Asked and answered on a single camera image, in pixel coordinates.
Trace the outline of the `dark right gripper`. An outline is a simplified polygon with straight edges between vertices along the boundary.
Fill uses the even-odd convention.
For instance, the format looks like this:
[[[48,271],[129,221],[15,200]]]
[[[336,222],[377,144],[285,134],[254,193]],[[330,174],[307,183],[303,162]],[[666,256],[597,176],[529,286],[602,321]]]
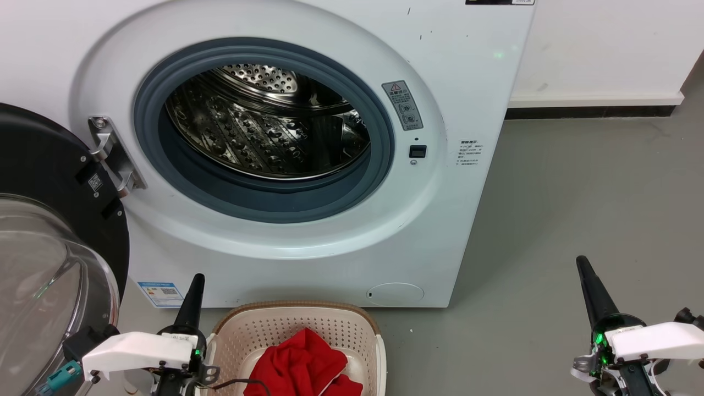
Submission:
[[[619,313],[586,256],[576,258],[576,266],[591,326],[590,351],[574,358],[571,374],[589,384],[595,395],[671,395],[658,384],[657,373],[666,364],[646,354],[634,361],[616,358],[608,331],[639,330],[644,321]]]

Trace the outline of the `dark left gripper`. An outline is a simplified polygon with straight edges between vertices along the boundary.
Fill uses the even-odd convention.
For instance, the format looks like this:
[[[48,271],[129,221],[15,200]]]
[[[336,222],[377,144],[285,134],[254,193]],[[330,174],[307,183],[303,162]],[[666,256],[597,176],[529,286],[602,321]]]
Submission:
[[[155,395],[201,395],[204,389],[216,385],[221,368],[214,365],[211,346],[215,338],[199,330],[205,276],[197,273],[191,281],[174,325],[161,329],[157,334],[166,338],[187,341],[192,346],[189,361],[172,364],[160,359],[154,368]]]

